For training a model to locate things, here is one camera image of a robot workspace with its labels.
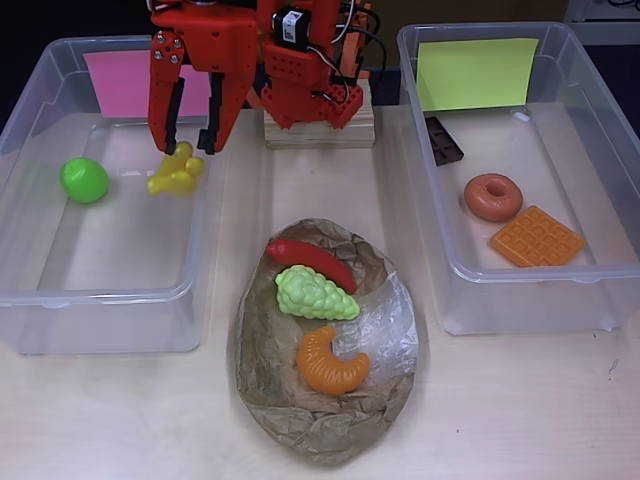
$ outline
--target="toy donut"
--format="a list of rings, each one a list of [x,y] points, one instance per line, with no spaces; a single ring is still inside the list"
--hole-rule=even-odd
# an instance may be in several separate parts
[[[314,390],[328,395],[352,392],[369,373],[370,361],[366,353],[352,360],[340,360],[331,352],[331,340],[336,329],[325,326],[307,333],[298,349],[298,370]]]
[[[487,173],[467,183],[464,201],[478,217],[490,222],[506,222],[522,208],[522,192],[510,178]]]

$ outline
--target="pink sticky note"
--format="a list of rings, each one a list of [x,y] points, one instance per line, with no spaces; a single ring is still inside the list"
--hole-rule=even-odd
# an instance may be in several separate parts
[[[151,55],[147,50],[85,53],[89,75],[104,117],[146,117],[149,111]],[[209,76],[183,65],[180,116],[209,113]]]

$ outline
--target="brown paper bag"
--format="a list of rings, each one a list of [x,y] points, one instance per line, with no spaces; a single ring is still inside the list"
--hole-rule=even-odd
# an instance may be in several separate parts
[[[354,272],[361,314],[349,322],[285,315],[275,276],[284,269],[263,254],[240,303],[236,381],[253,418],[278,443],[322,464],[345,462],[379,439],[402,410],[418,358],[413,306],[393,265],[361,237],[328,220],[306,219],[271,240],[291,238],[333,253]],[[305,333],[331,324],[333,352],[364,351],[371,370],[354,392],[337,397],[309,388],[295,357]]]

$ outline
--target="clear plastic bin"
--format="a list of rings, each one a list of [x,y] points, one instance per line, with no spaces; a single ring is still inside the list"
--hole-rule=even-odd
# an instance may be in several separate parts
[[[83,59],[149,43],[51,44],[2,132],[0,337],[18,352],[186,351],[200,342],[204,300],[195,284],[206,290],[205,202],[216,208],[219,162],[207,159],[208,178],[193,196],[151,197],[147,177],[162,154],[144,119],[100,115]],[[181,125],[181,139],[195,144],[197,129]],[[60,187],[60,167],[78,156],[99,161],[111,177],[95,204],[77,204]]]
[[[422,42],[540,40],[527,104],[438,112],[465,152],[436,167],[415,87]],[[407,26],[398,35],[403,82],[428,182],[412,177],[444,328],[453,334],[612,329],[640,307],[640,143],[573,32],[562,24]],[[487,242],[497,226],[461,200],[475,175],[503,173],[584,236],[562,267],[516,268]]]

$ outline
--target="orange waffle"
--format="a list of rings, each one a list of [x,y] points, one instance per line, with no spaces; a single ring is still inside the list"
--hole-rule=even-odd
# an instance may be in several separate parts
[[[584,248],[584,239],[531,206],[496,233],[489,244],[519,267],[560,266]]]

